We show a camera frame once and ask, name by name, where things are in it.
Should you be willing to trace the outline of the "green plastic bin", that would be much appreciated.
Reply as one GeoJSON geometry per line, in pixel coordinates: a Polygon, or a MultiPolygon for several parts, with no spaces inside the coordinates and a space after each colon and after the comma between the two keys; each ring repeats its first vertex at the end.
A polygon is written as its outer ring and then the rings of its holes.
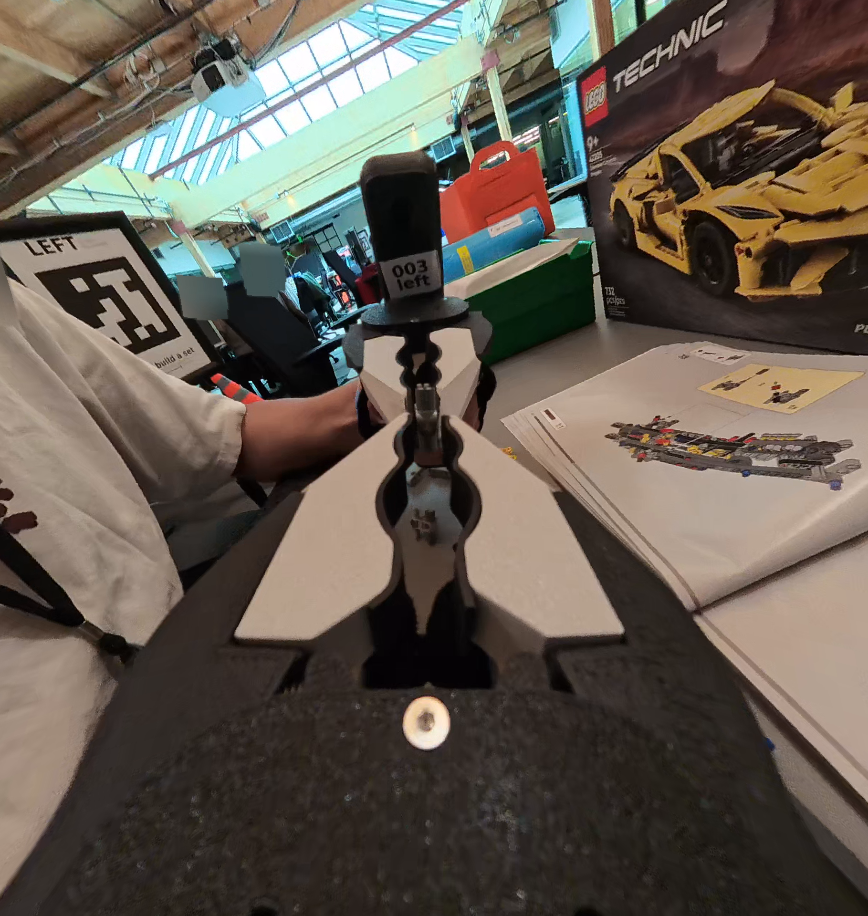
{"type": "Polygon", "coordinates": [[[468,303],[492,326],[486,356],[496,364],[595,322],[593,244],[588,254],[558,258],[468,303]]]}

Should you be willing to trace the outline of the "lego instruction booklet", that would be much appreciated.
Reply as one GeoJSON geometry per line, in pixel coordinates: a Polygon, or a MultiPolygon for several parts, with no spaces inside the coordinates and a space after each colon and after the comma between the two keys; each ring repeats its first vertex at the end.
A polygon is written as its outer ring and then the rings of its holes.
{"type": "Polygon", "coordinates": [[[670,344],[503,423],[868,804],[868,356],[670,344]]]}

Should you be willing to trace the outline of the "blue foam roll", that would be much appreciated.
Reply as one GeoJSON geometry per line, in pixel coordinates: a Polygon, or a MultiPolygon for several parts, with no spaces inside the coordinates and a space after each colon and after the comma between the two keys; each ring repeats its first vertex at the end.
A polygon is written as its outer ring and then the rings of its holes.
{"type": "Polygon", "coordinates": [[[537,246],[546,235],[541,213],[531,207],[449,243],[442,249],[444,284],[537,246]]]}

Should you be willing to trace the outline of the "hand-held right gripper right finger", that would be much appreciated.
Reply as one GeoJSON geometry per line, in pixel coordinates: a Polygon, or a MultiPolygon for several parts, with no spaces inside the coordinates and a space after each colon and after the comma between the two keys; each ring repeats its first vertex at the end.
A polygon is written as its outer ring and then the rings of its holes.
{"type": "Polygon", "coordinates": [[[439,681],[495,681],[517,656],[623,642],[623,622],[549,486],[457,417],[437,491],[450,578],[427,621],[439,681]]]}

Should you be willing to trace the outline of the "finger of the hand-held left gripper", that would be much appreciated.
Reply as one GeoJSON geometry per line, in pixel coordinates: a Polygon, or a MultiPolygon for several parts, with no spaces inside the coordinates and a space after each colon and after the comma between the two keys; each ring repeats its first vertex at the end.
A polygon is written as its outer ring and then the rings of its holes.
{"type": "Polygon", "coordinates": [[[428,337],[423,362],[423,408],[467,417],[478,387],[478,355],[469,328],[443,328],[428,337]]]}
{"type": "Polygon", "coordinates": [[[373,421],[390,423],[408,415],[403,379],[405,367],[400,363],[400,352],[405,345],[402,335],[383,335],[363,341],[359,380],[373,421]]]}

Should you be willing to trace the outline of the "person's white shirt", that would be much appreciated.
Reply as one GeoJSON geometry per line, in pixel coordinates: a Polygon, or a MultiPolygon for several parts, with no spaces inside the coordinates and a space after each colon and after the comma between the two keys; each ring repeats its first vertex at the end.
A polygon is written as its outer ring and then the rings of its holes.
{"type": "MultiPolygon", "coordinates": [[[[245,407],[10,289],[0,521],[91,622],[142,645],[183,596],[151,506],[231,482],[245,407]]],[[[82,635],[0,606],[0,895],[67,793],[116,677],[82,635]]]]}

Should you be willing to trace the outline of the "grey lego axle pin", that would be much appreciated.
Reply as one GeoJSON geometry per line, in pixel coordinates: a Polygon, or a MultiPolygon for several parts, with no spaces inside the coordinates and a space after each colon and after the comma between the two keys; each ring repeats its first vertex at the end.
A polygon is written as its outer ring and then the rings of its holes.
{"type": "Polygon", "coordinates": [[[417,384],[414,395],[415,445],[414,460],[420,467],[443,465],[440,399],[437,388],[430,383],[417,384]]]}

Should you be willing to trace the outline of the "framed marker sign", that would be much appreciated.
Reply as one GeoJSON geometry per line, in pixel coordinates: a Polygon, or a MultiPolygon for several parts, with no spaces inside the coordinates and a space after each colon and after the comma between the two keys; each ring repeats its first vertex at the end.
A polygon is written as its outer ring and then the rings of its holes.
{"type": "Polygon", "coordinates": [[[0,256],[25,287],[167,375],[195,384],[218,370],[215,347],[183,317],[124,213],[0,220],[0,256]]]}

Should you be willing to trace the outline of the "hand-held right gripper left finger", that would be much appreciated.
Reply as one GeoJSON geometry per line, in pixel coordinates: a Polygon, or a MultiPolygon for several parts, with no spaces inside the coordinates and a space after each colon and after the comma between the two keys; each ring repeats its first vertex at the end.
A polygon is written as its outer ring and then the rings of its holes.
{"type": "Polygon", "coordinates": [[[408,414],[311,483],[235,630],[244,647],[336,658],[364,679],[381,606],[404,585],[408,414]]]}

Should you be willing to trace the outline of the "person's left forearm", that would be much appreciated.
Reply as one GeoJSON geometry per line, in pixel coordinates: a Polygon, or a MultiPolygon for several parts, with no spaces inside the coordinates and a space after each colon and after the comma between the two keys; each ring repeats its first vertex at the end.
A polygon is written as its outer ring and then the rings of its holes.
{"type": "Polygon", "coordinates": [[[241,425],[239,478],[258,483],[334,462],[363,443],[353,380],[322,395],[254,402],[241,425]]]}

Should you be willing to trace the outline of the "orange carry bag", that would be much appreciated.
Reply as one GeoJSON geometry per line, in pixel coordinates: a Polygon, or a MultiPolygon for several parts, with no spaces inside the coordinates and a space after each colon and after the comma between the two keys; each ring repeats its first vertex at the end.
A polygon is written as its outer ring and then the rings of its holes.
{"type": "Polygon", "coordinates": [[[441,228],[450,244],[530,208],[539,212],[545,234],[554,233],[538,153],[510,141],[476,153],[468,173],[440,193],[441,228]]]}

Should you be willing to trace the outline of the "black office chair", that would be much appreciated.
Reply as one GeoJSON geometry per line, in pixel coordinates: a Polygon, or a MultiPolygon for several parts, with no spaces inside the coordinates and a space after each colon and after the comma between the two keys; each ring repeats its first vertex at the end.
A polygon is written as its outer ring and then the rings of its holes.
{"type": "Polygon", "coordinates": [[[307,356],[320,345],[312,326],[297,318],[279,297],[258,297],[243,283],[225,288],[227,324],[252,349],[282,395],[317,396],[339,387],[329,353],[307,356]]]}

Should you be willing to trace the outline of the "ceiling projector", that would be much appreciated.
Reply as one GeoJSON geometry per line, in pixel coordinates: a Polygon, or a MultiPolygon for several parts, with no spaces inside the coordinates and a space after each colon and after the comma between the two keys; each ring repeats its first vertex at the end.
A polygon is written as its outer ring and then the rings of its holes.
{"type": "Polygon", "coordinates": [[[218,116],[243,115],[267,98],[261,81],[231,40],[201,47],[191,66],[193,96],[218,116]]]}

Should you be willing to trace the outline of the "lego set box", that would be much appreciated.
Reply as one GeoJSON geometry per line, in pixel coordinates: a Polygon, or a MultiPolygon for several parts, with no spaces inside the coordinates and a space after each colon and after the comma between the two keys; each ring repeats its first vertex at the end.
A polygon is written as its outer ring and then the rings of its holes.
{"type": "Polygon", "coordinates": [[[608,318],[868,355],[868,1],[673,2],[577,94],[608,318]]]}

